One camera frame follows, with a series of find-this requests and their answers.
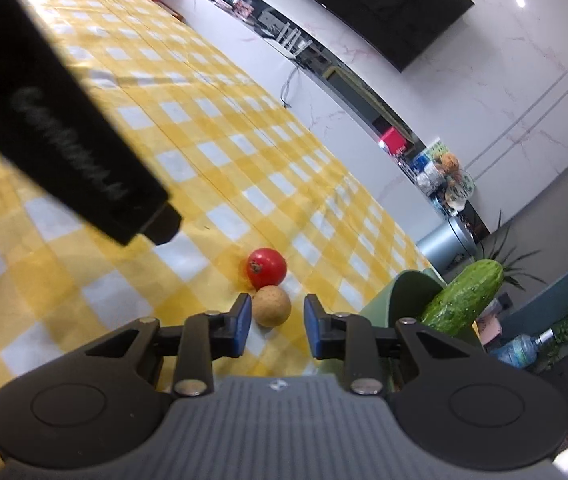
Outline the teddy bear toy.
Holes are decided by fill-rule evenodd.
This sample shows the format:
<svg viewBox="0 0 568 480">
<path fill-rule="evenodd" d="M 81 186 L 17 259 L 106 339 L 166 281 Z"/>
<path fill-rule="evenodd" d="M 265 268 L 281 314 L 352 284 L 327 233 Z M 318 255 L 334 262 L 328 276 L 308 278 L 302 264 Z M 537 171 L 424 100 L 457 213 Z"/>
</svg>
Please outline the teddy bear toy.
<svg viewBox="0 0 568 480">
<path fill-rule="evenodd" d="M 437 158 L 435 166 L 444 180 L 446 180 L 448 186 L 462 181 L 463 176 L 459 159 L 451 152 L 441 154 Z"/>
</svg>

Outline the blue water bottle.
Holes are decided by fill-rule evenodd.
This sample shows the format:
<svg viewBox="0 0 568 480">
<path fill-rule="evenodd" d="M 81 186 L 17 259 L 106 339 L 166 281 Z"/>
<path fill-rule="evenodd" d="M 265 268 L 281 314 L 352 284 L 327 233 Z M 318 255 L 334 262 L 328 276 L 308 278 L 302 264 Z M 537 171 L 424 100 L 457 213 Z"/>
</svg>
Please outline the blue water bottle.
<svg viewBox="0 0 568 480">
<path fill-rule="evenodd" d="M 522 370 L 537 361 L 540 350 L 553 338 L 554 331 L 552 328 L 534 337 L 521 334 L 504 346 L 492 350 L 490 356 Z"/>
</svg>

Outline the yellow checked tablecloth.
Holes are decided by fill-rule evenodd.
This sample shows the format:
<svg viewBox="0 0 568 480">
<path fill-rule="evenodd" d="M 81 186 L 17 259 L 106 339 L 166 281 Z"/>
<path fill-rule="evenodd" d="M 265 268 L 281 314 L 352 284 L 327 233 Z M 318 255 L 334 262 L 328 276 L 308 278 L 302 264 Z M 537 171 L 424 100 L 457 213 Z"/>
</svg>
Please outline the yellow checked tablecloth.
<svg viewBox="0 0 568 480">
<path fill-rule="evenodd" d="M 307 375 L 302 300 L 357 312 L 427 260 L 290 112 L 150 0 L 22 0 L 72 73 L 168 188 L 179 234 L 120 246 L 0 159 L 0 388 L 127 322 L 227 309 L 260 247 L 287 263 L 293 310 L 253 328 L 229 375 Z"/>
</svg>

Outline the grey metal trash bin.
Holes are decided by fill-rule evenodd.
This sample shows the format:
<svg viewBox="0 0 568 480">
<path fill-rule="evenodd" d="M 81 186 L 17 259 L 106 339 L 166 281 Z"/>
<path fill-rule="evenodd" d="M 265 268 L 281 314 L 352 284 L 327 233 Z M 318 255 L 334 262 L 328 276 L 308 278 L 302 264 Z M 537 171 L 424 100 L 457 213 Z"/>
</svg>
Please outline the grey metal trash bin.
<svg viewBox="0 0 568 480">
<path fill-rule="evenodd" d="M 449 217 L 419 240 L 416 246 L 441 275 L 473 258 L 476 252 L 473 234 L 459 217 Z"/>
</svg>

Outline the white TV cabinet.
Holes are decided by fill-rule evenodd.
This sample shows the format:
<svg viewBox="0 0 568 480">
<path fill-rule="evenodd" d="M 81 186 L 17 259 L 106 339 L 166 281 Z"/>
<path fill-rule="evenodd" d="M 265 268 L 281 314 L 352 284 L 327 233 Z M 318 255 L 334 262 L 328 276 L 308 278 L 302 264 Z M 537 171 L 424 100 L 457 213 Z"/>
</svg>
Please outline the white TV cabinet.
<svg viewBox="0 0 568 480">
<path fill-rule="evenodd" d="M 411 240 L 421 240 L 444 223 L 444 216 L 378 146 L 373 130 L 313 74 L 209 0 L 162 2 L 270 93 L 276 104 L 288 104 L 298 122 L 352 173 Z"/>
</svg>

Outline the green colander bowl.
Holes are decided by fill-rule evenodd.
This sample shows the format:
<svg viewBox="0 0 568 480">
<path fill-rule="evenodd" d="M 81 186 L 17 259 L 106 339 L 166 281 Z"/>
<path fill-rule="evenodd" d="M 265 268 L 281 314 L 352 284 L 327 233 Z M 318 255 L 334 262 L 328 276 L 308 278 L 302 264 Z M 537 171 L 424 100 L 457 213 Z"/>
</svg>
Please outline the green colander bowl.
<svg viewBox="0 0 568 480">
<path fill-rule="evenodd" d="M 373 326 L 379 358 L 433 361 L 484 353 L 470 327 L 449 336 L 421 323 L 426 307 L 445 287 L 426 272 L 406 270 L 358 314 Z"/>
</svg>

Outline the brown longan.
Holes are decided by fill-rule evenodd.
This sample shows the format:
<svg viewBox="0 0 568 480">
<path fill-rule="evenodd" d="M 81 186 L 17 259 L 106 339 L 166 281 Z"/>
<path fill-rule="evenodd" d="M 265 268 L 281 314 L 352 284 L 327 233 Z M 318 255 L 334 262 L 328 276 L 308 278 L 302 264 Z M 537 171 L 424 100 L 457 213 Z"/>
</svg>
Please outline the brown longan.
<svg viewBox="0 0 568 480">
<path fill-rule="evenodd" d="M 290 312 L 290 297 L 281 287 L 264 286 L 252 297 L 252 317 L 264 328 L 282 325 L 290 317 Z"/>
</svg>

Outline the white wifi router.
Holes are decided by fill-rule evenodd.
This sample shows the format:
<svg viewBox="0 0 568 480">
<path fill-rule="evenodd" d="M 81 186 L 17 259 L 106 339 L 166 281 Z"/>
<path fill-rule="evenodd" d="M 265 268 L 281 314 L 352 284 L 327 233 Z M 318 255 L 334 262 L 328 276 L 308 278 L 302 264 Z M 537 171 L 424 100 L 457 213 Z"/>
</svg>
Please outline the white wifi router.
<svg viewBox="0 0 568 480">
<path fill-rule="evenodd" d="M 269 46 L 275 48 L 279 54 L 289 60 L 297 58 L 312 44 L 310 37 L 302 36 L 302 30 L 298 27 L 292 27 L 290 24 L 287 24 L 278 33 L 278 36 L 267 38 L 266 41 Z"/>
</svg>

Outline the green cucumber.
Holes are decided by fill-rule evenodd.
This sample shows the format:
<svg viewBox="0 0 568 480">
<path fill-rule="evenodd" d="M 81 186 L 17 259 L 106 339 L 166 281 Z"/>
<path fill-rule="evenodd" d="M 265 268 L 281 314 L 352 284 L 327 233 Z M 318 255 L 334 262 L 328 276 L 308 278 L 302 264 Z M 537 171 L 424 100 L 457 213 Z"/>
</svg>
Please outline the green cucumber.
<svg viewBox="0 0 568 480">
<path fill-rule="evenodd" d="M 428 304 L 421 323 L 456 336 L 488 307 L 503 280 L 503 266 L 496 260 L 482 259 L 470 264 Z"/>
</svg>

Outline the red box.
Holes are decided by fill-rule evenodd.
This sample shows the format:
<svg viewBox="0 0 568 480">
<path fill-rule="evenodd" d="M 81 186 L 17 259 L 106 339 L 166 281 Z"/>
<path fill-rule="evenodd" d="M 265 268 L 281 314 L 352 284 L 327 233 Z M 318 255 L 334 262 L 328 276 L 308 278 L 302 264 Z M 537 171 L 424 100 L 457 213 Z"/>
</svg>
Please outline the red box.
<svg viewBox="0 0 568 480">
<path fill-rule="evenodd" d="M 399 157 L 406 152 L 409 141 L 395 127 L 386 130 L 378 141 L 378 146 L 392 157 Z"/>
</svg>

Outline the potted green plant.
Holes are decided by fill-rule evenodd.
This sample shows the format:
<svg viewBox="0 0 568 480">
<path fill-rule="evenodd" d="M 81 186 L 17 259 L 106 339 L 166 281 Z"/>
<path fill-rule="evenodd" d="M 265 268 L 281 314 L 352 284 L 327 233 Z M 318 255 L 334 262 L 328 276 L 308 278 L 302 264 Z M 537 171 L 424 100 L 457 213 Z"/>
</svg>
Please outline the potted green plant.
<svg viewBox="0 0 568 480">
<path fill-rule="evenodd" d="M 542 253 L 541 249 L 521 252 L 516 244 L 510 244 L 511 221 L 502 220 L 502 211 L 499 211 L 496 229 L 477 244 L 475 258 L 497 261 L 503 271 L 503 281 L 512 287 L 524 292 L 526 287 L 522 279 L 535 281 L 546 285 L 546 280 L 532 273 L 526 267 L 526 261 Z"/>
</svg>

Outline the red tomato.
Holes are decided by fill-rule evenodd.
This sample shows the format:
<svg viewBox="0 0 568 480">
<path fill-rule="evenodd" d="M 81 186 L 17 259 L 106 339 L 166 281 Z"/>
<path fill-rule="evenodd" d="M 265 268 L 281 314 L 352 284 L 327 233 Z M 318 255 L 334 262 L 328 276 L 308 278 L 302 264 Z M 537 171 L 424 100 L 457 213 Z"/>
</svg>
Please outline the red tomato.
<svg viewBox="0 0 568 480">
<path fill-rule="evenodd" d="M 278 286 L 286 278 L 287 263 L 275 249 L 259 248 L 248 256 L 246 274 L 254 289 Z"/>
</svg>

